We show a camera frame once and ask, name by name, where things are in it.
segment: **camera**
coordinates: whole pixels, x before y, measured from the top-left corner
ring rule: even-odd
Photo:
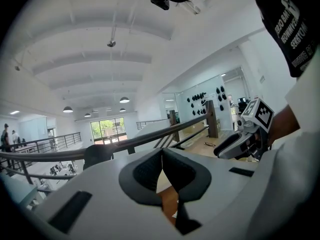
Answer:
[[[170,8],[169,0],[150,0],[151,3],[167,11]]]

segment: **window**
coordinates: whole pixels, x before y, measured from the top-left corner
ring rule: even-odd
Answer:
[[[123,117],[91,122],[94,144],[110,144],[127,139]]]

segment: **white device casing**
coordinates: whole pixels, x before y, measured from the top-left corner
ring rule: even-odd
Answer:
[[[262,127],[267,133],[274,119],[275,112],[260,98],[252,100],[241,114],[245,121],[251,121]]]

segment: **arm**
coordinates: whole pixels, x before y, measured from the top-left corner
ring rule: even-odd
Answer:
[[[291,108],[287,105],[273,118],[269,131],[268,146],[271,146],[275,140],[287,136],[299,129],[299,123]]]

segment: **handheld controller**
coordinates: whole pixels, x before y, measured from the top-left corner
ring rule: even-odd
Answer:
[[[252,100],[237,121],[238,131],[217,146],[213,153],[221,159],[253,156],[260,160],[268,150],[268,133],[274,114],[260,98]]]

